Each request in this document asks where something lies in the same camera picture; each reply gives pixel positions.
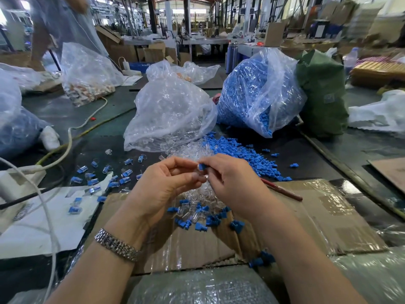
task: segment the right hand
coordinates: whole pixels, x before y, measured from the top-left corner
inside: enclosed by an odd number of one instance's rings
[[[219,153],[199,160],[208,165],[208,181],[215,195],[245,219],[255,219],[270,208],[275,197],[249,163]]]

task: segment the person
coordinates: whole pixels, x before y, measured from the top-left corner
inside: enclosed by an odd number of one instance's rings
[[[93,25],[88,0],[30,0],[32,52],[28,67],[44,71],[41,63],[52,35],[56,41],[55,52],[62,59],[64,42],[75,42],[103,56],[108,56]]]
[[[215,195],[260,232],[281,270],[291,303],[366,304],[247,161],[217,154],[199,162],[209,166],[208,181]],[[104,229],[139,250],[168,201],[206,182],[196,168],[196,162],[177,157],[149,166]],[[93,241],[46,303],[119,303],[133,267],[133,262]]]

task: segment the finger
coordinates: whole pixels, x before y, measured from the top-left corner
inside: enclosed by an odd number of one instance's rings
[[[204,163],[205,165],[208,165],[213,169],[216,169],[218,172],[222,174],[224,172],[225,166],[227,165],[228,157],[229,156],[227,155],[219,153],[212,157],[201,158],[198,162]]]
[[[223,187],[224,184],[221,179],[221,175],[215,169],[209,167],[208,170],[208,181],[214,190],[214,192],[219,192]]]
[[[170,185],[172,186],[173,189],[177,189],[182,186],[194,184],[197,181],[205,182],[206,179],[204,176],[193,172],[193,173],[183,173],[183,174],[175,175],[172,177],[168,177],[167,181],[170,183]]]
[[[185,186],[182,186],[180,188],[177,188],[175,190],[175,196],[180,195],[181,193],[184,193],[184,192],[187,192],[187,191],[190,191],[190,190],[198,189],[200,186],[202,186],[202,184],[203,184],[202,182],[197,181],[194,184],[189,184],[189,185],[185,185]]]
[[[175,167],[170,169],[170,174],[172,176],[176,176],[183,173],[192,173],[195,171],[195,168],[186,168],[186,167]]]
[[[186,168],[195,169],[198,166],[198,163],[195,161],[185,159],[185,158],[179,158],[179,157],[175,157],[175,156],[164,159],[160,163],[163,163],[164,165],[166,165],[169,170],[173,169],[175,167],[186,167]]]

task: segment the yellow cable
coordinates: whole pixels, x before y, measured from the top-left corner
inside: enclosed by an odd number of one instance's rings
[[[117,117],[120,117],[120,116],[122,116],[122,115],[124,115],[124,114],[126,114],[126,113],[128,113],[128,112],[130,112],[130,111],[132,111],[132,110],[134,110],[134,109],[136,109],[136,107],[130,108],[129,110],[124,111],[124,112],[122,112],[122,113],[119,113],[119,114],[117,114],[117,115],[114,116],[114,117],[111,117],[111,118],[109,118],[109,119],[103,120],[102,122],[99,122],[98,124],[94,125],[93,127],[90,127],[90,128],[88,128],[86,131],[84,131],[84,132],[82,132],[81,134],[77,135],[77,136],[74,137],[72,140],[77,140],[78,138],[81,138],[82,136],[86,135],[87,133],[89,133],[90,131],[96,129],[97,127],[99,127],[99,126],[101,126],[101,125],[103,125],[103,124],[105,124],[105,123],[107,123],[107,122],[109,122],[109,121],[111,121],[111,120],[113,120],[113,119],[115,119],[115,118],[117,118]],[[60,151],[60,150],[62,150],[62,149],[64,149],[64,148],[66,148],[66,147],[68,147],[68,145],[69,145],[69,143],[60,145],[58,148],[56,148],[56,149],[52,150],[51,152],[47,153],[45,156],[43,156],[43,157],[36,163],[36,165],[42,165],[42,163],[43,163],[46,159],[48,159],[48,158],[49,158],[50,156],[52,156],[54,153],[57,153],[58,151]]]

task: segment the left hand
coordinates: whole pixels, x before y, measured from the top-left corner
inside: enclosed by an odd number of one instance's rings
[[[170,199],[199,188],[207,181],[195,172],[198,163],[170,157],[149,166],[129,193],[126,204],[142,216],[149,226],[156,224],[165,213]]]

